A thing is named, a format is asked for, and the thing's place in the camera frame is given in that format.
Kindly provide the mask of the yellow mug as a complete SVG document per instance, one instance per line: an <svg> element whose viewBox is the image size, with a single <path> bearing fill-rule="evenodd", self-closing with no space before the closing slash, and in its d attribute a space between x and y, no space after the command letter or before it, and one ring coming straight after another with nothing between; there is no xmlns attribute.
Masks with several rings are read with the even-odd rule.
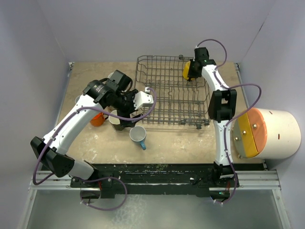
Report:
<svg viewBox="0 0 305 229"><path fill-rule="evenodd" d="M187 81L190 81L190 80L191 80L190 77L189 77L190 64L191 64L191 62L188 61L188 62L185 64L184 68L183 68L183 78L184 78L185 80L187 80Z"/></svg>

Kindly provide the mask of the orange mug black handle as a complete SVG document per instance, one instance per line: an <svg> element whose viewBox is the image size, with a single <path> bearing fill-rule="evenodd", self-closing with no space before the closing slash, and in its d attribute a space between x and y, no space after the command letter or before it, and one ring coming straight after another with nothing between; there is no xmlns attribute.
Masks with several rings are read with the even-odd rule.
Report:
<svg viewBox="0 0 305 229"><path fill-rule="evenodd" d="M104 117L103 113L98 113L91 121L90 124L94 127L99 127L103 125L107 118Z"/></svg>

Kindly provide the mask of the blue mug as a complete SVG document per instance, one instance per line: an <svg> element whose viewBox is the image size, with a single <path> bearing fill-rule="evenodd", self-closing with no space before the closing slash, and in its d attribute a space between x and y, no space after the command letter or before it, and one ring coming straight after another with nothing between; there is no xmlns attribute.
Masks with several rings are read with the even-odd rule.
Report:
<svg viewBox="0 0 305 229"><path fill-rule="evenodd" d="M130 139L137 145L139 145L142 150L146 150L145 139L146 130L142 126L135 126L129 131Z"/></svg>

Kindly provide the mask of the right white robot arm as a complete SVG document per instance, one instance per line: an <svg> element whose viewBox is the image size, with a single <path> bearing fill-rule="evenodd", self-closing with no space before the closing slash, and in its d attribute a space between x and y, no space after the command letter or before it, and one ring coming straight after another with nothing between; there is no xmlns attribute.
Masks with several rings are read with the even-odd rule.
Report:
<svg viewBox="0 0 305 229"><path fill-rule="evenodd" d="M209 57L205 47L196 47L194 58L185 66L183 76L191 81L202 77L208 83L212 91L208 106L208 116L212 120L215 129L216 156L212 182L218 186L224 186L229 178L234 176L232 169L231 153L231 126L230 122L235 115L237 91L230 89L220 76L216 62Z"/></svg>

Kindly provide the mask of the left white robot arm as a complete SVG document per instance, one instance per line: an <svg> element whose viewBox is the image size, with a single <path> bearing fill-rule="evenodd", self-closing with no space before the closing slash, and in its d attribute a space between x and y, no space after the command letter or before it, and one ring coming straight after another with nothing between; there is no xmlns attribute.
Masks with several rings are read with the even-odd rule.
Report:
<svg viewBox="0 0 305 229"><path fill-rule="evenodd" d="M89 82L62 121L44 137L36 136L31 140L38 161L57 177L79 177L87 187L95 186L97 169L88 162L68 156L67 152L84 127L99 113L119 119L122 128L132 127L144 118L143 115L134 118L130 115L143 106L154 104L152 90L131 90L129 85L132 83L132 79L119 70L108 78Z"/></svg>

